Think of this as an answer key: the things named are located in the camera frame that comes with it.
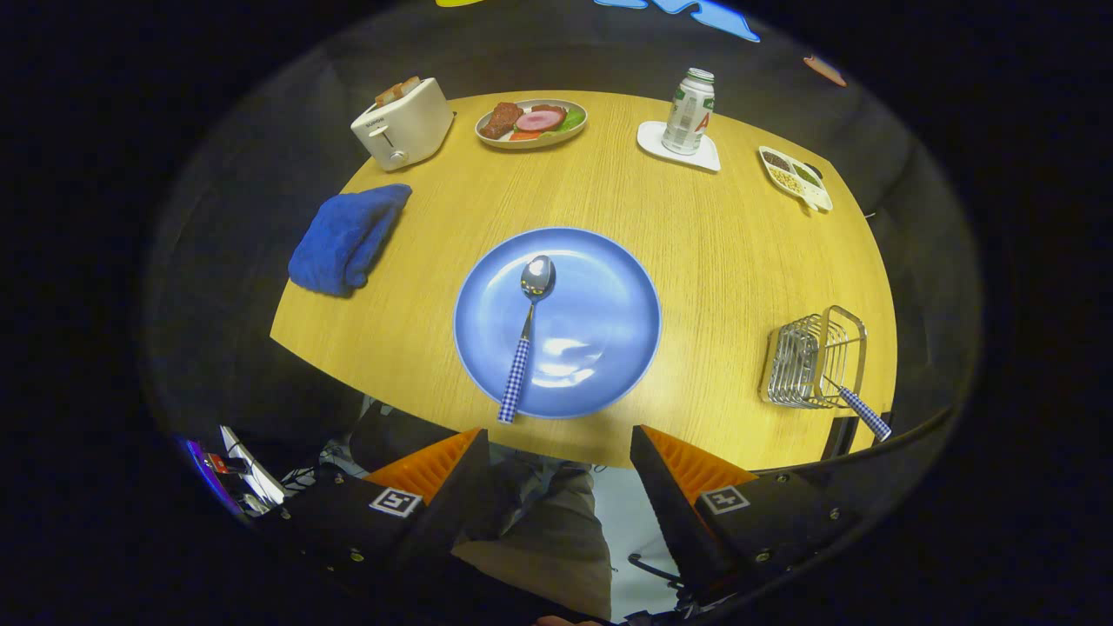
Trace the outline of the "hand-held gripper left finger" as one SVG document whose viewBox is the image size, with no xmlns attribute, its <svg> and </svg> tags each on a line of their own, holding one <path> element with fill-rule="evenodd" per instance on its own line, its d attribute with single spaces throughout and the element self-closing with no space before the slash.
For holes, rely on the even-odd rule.
<svg viewBox="0 0 1113 626">
<path fill-rule="evenodd" d="M 370 472 L 322 478 L 262 515 L 262 536 L 349 589 L 429 586 L 477 500 L 487 431 L 445 437 Z"/>
</svg>

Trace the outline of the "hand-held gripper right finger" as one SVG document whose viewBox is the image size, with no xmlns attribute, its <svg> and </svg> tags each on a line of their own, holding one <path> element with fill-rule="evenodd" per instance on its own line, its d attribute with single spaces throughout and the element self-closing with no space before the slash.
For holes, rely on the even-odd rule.
<svg viewBox="0 0 1113 626">
<path fill-rule="evenodd" d="M 752 473 L 649 426 L 632 429 L 630 460 L 684 590 L 703 605 L 782 578 L 863 521 L 800 473 Z"/>
</svg>

